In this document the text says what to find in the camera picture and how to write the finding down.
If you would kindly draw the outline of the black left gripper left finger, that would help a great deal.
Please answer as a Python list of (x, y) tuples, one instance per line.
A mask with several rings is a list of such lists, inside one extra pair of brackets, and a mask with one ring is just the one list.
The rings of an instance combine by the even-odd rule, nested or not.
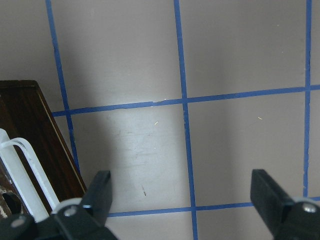
[(116, 240), (105, 224), (112, 205), (109, 170), (98, 171), (81, 198), (64, 200), (54, 211), (60, 240)]

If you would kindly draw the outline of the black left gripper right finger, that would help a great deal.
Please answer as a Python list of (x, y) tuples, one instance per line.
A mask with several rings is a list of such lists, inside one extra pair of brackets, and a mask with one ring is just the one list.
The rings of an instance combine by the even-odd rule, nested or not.
[(291, 197), (264, 169), (251, 172), (250, 200), (274, 240), (320, 238), (320, 205)]

